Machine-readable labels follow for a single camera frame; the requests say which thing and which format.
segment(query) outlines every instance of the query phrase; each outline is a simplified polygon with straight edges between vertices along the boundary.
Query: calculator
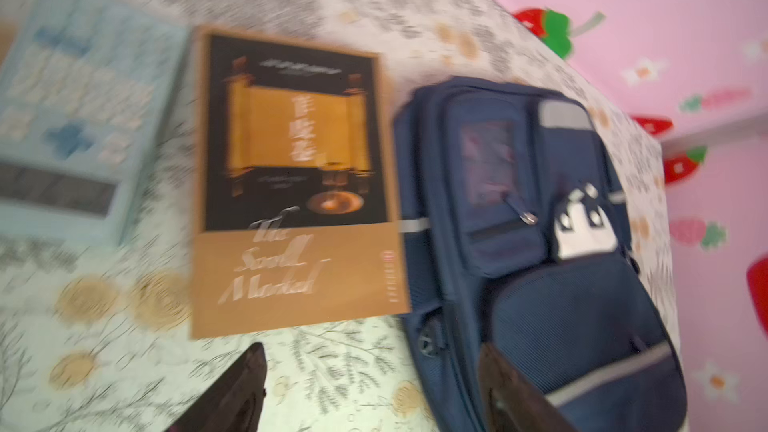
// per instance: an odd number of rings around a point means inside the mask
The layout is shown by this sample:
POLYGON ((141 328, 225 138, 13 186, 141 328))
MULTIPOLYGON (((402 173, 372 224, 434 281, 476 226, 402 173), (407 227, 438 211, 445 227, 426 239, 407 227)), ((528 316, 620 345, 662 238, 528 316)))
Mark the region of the calculator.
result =
POLYGON ((189 32, 118 0, 36 0, 0 70, 0 234, 120 244, 189 32))

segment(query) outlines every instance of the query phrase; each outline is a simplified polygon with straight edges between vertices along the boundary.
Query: backpack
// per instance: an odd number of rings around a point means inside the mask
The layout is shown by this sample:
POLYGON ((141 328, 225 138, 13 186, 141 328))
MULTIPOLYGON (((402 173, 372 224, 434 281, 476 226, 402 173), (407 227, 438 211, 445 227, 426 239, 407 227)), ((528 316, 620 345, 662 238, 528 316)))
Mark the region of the backpack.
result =
POLYGON ((581 432, 678 430, 680 362, 584 107, 455 77, 418 89, 394 130, 412 300, 403 323, 440 430, 488 430, 485 342, 581 432))

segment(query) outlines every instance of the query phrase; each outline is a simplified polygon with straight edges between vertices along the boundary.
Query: table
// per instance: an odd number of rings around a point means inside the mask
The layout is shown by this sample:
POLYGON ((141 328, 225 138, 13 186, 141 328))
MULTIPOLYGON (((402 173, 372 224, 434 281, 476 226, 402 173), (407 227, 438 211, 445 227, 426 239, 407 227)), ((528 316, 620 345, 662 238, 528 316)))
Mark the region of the table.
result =
MULTIPOLYGON (((0 0, 0 19, 20 23, 29 1, 0 0)), ((582 101, 627 191, 640 278, 679 346, 659 145, 492 0, 130 1, 383 53, 392 113, 450 75, 582 101)), ((436 430, 397 318, 187 338, 193 117, 187 73, 119 250, 0 238, 0 430, 162 430, 253 341, 269 359, 260 430, 436 430)))

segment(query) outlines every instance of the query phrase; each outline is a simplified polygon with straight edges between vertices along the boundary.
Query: strawberry stem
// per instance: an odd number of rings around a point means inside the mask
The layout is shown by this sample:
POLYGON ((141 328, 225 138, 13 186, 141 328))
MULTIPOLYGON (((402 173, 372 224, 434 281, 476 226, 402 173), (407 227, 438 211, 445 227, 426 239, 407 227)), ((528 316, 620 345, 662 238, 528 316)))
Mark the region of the strawberry stem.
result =
POLYGON ((584 22, 578 27, 574 27, 573 29, 571 29, 571 37, 578 37, 581 34, 584 34, 585 32, 589 32, 596 26, 600 25, 603 22, 603 20, 605 20, 605 14, 603 14, 602 12, 595 13, 595 15, 592 15, 590 20, 584 22))

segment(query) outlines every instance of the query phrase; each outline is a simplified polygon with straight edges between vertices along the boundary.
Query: wall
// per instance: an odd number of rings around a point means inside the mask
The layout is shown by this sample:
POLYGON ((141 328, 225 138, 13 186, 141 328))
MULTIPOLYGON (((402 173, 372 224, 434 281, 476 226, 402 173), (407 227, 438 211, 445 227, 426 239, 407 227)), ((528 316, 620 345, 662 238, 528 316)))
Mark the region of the wall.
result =
POLYGON ((497 1, 562 14, 518 17, 623 111, 671 120, 667 138, 768 111, 768 0, 497 1))
MULTIPOLYGON (((768 424, 768 334, 747 283, 750 266, 768 258, 766 163, 768 138, 748 139, 710 148, 692 175, 667 186, 693 432, 768 424)), ((766 280, 768 262, 762 270, 766 280)), ((764 297, 768 282, 759 286, 764 297)))

